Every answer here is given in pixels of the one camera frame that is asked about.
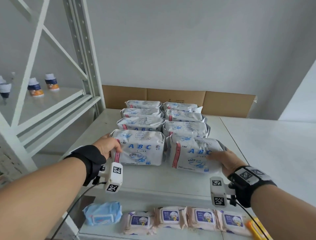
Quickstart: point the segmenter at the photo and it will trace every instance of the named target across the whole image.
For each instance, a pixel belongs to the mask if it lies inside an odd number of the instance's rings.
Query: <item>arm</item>
[[[247,166],[232,151],[213,152],[210,159],[223,164],[227,177]],[[274,240],[313,239],[316,236],[316,208],[273,185],[257,188],[251,208]]]
[[[107,136],[95,145],[109,158],[119,143]],[[0,236],[10,240],[43,240],[75,199],[86,179],[85,164],[64,159],[24,176],[0,191]]]

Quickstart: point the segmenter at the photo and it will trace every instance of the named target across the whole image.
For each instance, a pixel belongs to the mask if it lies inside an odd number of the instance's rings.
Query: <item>black wrist strap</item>
[[[91,180],[98,175],[101,165],[106,163],[106,158],[101,154],[99,149],[93,145],[77,148],[65,158],[69,157],[80,159],[86,166],[86,180],[83,184],[84,186],[87,186]]]
[[[228,176],[228,179],[234,184],[236,199],[245,208],[251,207],[252,194],[258,187],[276,186],[270,176],[251,166],[237,168]]]

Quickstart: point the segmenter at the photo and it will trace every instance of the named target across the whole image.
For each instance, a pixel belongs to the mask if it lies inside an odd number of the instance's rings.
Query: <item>baby wipes package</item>
[[[183,112],[179,110],[167,109],[166,119],[174,122],[198,122],[206,123],[207,119],[201,113]]]
[[[162,128],[162,133],[165,137],[168,137],[173,133],[178,135],[208,137],[210,126],[206,123],[171,122],[166,120]]]
[[[186,207],[172,206],[155,208],[156,225],[159,228],[184,229],[188,227]]]
[[[161,165],[165,137],[161,132],[115,129],[111,137],[121,144],[122,153],[111,150],[112,159],[121,164]]]
[[[127,235],[156,234],[155,214],[153,212],[132,211],[124,215],[124,230]]]
[[[89,226],[108,225],[120,221],[122,206],[119,202],[92,203],[83,209],[83,213]]]
[[[223,210],[215,210],[218,219],[218,227],[221,231],[234,233],[246,237],[252,236],[246,228],[246,217],[240,213]]]
[[[219,231],[212,209],[188,207],[189,227],[207,231]]]
[[[118,120],[119,129],[140,131],[162,131],[165,119],[162,117],[124,117]]]
[[[175,109],[186,112],[198,112],[201,113],[203,107],[198,107],[196,104],[192,103],[173,103],[173,102],[165,102],[163,104],[163,109],[166,111],[167,109]]]
[[[122,117],[164,117],[159,108],[124,108],[121,111]]]
[[[220,162],[208,160],[212,151],[223,151],[225,146],[216,139],[172,134],[166,139],[167,159],[173,168],[199,173],[216,173]]]
[[[125,104],[128,108],[159,108],[161,106],[159,101],[129,100]]]

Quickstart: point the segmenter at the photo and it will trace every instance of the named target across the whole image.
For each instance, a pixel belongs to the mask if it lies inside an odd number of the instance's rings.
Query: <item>orange object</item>
[[[269,235],[269,233],[267,232],[267,230],[264,228],[264,226],[262,225],[262,223],[259,221],[258,218],[254,218],[256,223],[258,223],[258,225],[260,226],[260,228],[263,230],[263,232],[265,233],[265,235],[269,238],[269,240],[273,240],[272,237]],[[255,240],[266,240],[265,236],[263,235],[263,233],[261,232],[261,230],[258,228],[258,226],[256,225],[256,223],[253,220],[250,220],[246,223],[246,227],[249,229],[249,231],[252,233],[253,238]]]

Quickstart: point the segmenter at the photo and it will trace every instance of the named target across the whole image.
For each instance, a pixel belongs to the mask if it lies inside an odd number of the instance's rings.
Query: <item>white bottle cap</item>
[[[2,76],[0,76],[0,84],[1,84],[1,83],[7,83],[7,81],[4,80],[4,79],[2,78]]]
[[[30,80],[28,81],[29,86],[36,85],[36,84],[39,84],[36,78],[30,78]]]
[[[5,93],[5,92],[10,92],[11,90],[11,83],[9,84],[0,84],[0,92]]]
[[[45,74],[45,80],[53,80],[53,79],[55,79],[53,73],[46,73]]]

